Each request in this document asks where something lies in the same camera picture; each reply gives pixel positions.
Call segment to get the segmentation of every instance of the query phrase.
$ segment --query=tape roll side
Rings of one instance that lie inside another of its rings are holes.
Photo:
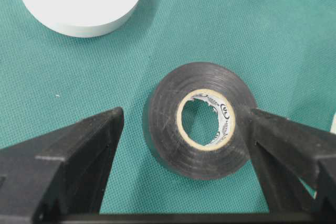
[[[236,127],[230,141],[213,151],[201,151],[183,140],[176,123],[179,103],[190,92],[210,89],[222,94],[232,105]],[[237,171],[248,160],[244,140],[248,122],[245,107],[255,100],[244,82],[231,71],[212,63],[195,62],[169,73],[158,84],[148,102],[146,141],[153,155],[175,173],[193,179],[216,179]]]

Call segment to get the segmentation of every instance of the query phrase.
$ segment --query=tape center hole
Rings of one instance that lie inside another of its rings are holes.
[[[190,139],[206,145],[218,132],[218,116],[204,101],[187,101],[182,111],[182,126]]]

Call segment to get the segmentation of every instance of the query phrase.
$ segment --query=clamp jaw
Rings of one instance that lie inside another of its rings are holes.
[[[99,212],[123,128],[115,108],[0,151],[0,223]]]

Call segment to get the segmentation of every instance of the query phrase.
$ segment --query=white object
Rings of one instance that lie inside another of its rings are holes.
[[[132,15],[139,0],[23,0],[48,28],[73,37],[95,37],[114,31]]]
[[[336,134],[336,114],[334,115],[334,119],[332,120],[330,132]]]

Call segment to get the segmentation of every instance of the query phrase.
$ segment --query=printed logo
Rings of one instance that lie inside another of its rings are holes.
[[[220,107],[221,107],[221,110],[222,110],[222,113],[223,113],[224,118],[225,118],[225,119],[229,119],[229,118],[230,118],[230,114],[229,114],[229,112],[227,111],[227,107],[226,107],[226,105],[225,105],[225,104],[221,104]]]

